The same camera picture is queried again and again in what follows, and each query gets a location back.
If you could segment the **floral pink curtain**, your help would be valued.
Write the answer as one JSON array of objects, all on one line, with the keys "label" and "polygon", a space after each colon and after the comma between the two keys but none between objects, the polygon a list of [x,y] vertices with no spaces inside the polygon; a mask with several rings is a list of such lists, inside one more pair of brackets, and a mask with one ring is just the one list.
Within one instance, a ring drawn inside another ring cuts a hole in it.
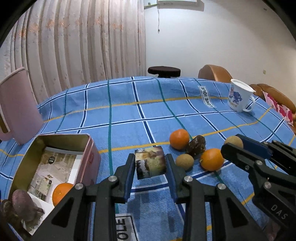
[{"label": "floral pink curtain", "polygon": [[1,46],[1,78],[20,67],[37,103],[71,87],[144,76],[143,1],[36,1]]}]

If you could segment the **pink floral cloth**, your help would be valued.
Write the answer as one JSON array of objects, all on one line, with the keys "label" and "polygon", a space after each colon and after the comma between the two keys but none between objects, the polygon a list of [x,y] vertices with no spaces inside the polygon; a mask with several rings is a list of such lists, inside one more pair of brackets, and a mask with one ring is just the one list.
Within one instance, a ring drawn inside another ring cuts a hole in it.
[{"label": "pink floral cloth", "polygon": [[293,126],[295,121],[295,114],[287,108],[285,105],[279,104],[269,93],[263,92],[265,102],[271,106],[277,113],[279,113],[283,119],[290,125]]}]

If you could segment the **small printed cylinder can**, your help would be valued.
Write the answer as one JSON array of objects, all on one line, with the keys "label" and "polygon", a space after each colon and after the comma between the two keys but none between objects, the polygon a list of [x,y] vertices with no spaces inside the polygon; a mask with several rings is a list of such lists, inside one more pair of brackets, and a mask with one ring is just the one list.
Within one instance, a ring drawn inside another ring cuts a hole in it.
[{"label": "small printed cylinder can", "polygon": [[134,154],[138,180],[166,173],[165,154],[161,146],[136,149]]}]

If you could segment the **blue plaid tablecloth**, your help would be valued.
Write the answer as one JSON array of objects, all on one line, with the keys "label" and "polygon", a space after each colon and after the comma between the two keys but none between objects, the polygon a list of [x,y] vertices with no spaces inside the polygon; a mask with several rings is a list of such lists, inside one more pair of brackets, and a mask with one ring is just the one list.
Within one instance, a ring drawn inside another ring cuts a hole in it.
[{"label": "blue plaid tablecloth", "polygon": [[[249,113],[229,108],[230,84],[196,78],[127,77],[64,90],[38,105],[42,134],[87,133],[101,156],[99,183],[126,162],[135,149],[155,144],[174,159],[169,137],[184,128],[190,137],[202,135],[206,148],[220,149],[225,139],[240,133],[259,142],[281,141],[295,148],[295,134],[282,117],[255,97]],[[14,140],[1,143],[1,199],[9,194],[16,170],[30,146]],[[218,172],[204,171],[195,161],[189,175],[202,183],[220,182],[236,195],[260,227],[269,218],[251,201],[248,174],[225,161]],[[185,204],[174,204],[165,175],[137,180],[127,204],[116,206],[118,240],[174,240],[183,234]]]}]

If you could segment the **purple passion fruit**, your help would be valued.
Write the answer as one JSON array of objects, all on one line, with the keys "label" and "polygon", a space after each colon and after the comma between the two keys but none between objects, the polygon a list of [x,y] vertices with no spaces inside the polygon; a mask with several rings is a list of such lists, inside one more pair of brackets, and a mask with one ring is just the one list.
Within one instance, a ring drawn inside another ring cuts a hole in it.
[{"label": "purple passion fruit", "polygon": [[16,214],[25,222],[33,221],[37,213],[45,213],[42,208],[35,205],[29,194],[21,189],[13,192],[12,205]]}]

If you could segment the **tan round longan fruit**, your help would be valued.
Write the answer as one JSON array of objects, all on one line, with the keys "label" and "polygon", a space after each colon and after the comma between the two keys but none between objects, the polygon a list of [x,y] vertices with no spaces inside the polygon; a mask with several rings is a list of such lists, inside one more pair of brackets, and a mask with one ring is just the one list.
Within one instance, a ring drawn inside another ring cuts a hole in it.
[{"label": "tan round longan fruit", "polygon": [[243,148],[243,141],[238,136],[230,136],[224,141],[224,144],[233,144],[237,147]]},{"label": "tan round longan fruit", "polygon": [[194,164],[194,158],[189,154],[181,154],[176,158],[175,164],[185,171],[188,171]]}]

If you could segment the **orange tangerine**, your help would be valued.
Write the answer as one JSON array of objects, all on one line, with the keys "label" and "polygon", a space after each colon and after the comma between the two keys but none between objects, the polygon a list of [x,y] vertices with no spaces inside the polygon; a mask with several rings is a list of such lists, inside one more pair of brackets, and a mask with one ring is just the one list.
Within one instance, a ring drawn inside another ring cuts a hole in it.
[{"label": "orange tangerine", "polygon": [[179,129],[171,133],[170,145],[176,150],[183,150],[189,144],[189,133],[184,129]]},{"label": "orange tangerine", "polygon": [[72,189],[73,184],[71,183],[61,183],[56,186],[52,194],[52,202],[54,206],[64,198],[64,196]]},{"label": "orange tangerine", "polygon": [[217,171],[224,164],[224,158],[221,150],[212,148],[206,150],[200,157],[200,165],[207,171]]}]

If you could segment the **pink metal tin box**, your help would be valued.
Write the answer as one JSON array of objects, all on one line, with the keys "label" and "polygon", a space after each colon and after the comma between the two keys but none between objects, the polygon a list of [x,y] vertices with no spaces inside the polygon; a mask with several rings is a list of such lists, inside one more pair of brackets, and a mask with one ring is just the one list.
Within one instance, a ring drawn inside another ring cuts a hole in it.
[{"label": "pink metal tin box", "polygon": [[36,232],[55,207],[52,196],[59,184],[95,184],[100,160],[89,134],[37,136],[16,170],[8,195],[12,199],[16,190],[24,190],[34,205],[44,211],[30,222],[23,220],[23,228],[30,235]]}]

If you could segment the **dark round stool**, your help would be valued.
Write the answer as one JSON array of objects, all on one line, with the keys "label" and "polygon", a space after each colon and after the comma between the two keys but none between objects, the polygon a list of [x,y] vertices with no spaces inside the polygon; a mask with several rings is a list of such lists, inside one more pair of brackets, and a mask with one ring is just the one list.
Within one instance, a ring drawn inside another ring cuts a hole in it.
[{"label": "dark round stool", "polygon": [[158,75],[158,78],[175,78],[181,75],[179,68],[168,66],[152,66],[148,68],[147,72],[152,75]]}]

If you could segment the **dark brown chestnut fruit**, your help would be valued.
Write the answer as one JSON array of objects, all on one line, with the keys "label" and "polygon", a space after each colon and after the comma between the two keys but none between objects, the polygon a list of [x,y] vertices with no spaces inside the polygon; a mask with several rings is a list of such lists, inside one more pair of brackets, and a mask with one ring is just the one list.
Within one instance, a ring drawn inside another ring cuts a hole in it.
[{"label": "dark brown chestnut fruit", "polygon": [[5,218],[9,218],[14,214],[12,202],[8,199],[1,202],[1,213]]}]

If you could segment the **white air conditioner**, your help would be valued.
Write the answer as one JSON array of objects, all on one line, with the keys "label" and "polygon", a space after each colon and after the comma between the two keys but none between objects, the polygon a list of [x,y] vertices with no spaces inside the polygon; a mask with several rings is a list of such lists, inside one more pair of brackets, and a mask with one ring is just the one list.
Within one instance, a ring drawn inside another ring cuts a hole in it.
[{"label": "white air conditioner", "polygon": [[198,0],[157,0],[160,6],[198,6]]}]

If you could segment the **dark wrinkled passion fruit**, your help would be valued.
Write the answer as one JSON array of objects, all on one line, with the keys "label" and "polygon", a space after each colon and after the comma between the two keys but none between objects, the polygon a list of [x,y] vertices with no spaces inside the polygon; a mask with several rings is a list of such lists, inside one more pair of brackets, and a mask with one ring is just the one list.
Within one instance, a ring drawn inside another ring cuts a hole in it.
[{"label": "dark wrinkled passion fruit", "polygon": [[192,157],[199,156],[206,150],[206,140],[202,135],[197,135],[194,139],[189,142],[186,147],[186,154]]}]

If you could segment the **pink electric kettle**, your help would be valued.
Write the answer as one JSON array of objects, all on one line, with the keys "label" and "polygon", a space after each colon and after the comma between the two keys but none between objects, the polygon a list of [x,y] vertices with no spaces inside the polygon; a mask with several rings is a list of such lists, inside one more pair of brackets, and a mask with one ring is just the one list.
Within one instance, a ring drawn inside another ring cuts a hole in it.
[{"label": "pink electric kettle", "polygon": [[1,140],[13,138],[18,145],[27,143],[43,126],[24,67],[18,68],[1,82],[1,116],[8,127],[8,132],[1,131]]}]

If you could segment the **brown leather sofa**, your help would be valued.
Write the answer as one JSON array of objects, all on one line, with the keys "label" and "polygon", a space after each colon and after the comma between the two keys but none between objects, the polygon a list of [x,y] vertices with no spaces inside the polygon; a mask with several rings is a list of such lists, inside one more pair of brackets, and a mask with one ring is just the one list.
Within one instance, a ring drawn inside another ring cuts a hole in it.
[{"label": "brown leather sofa", "polygon": [[[204,65],[198,73],[198,78],[213,80],[218,82],[230,83],[232,79],[231,74],[223,67],[217,65]],[[292,118],[291,124],[288,126],[295,133],[295,104],[283,93],[278,91],[272,86],[267,84],[251,84],[253,90],[255,90],[254,95],[260,97],[262,100],[265,100],[265,96],[270,96],[273,99],[273,102],[276,102],[281,107],[286,107],[291,114]]]}]

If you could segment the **white blue printed mug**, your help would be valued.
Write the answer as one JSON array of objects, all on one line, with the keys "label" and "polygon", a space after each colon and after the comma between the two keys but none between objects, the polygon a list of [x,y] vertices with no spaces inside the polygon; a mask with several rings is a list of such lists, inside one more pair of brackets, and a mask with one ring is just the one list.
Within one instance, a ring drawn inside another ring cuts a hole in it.
[{"label": "white blue printed mug", "polygon": [[230,83],[228,94],[229,107],[236,112],[251,112],[256,103],[253,95],[255,90],[237,79],[231,79]]}]

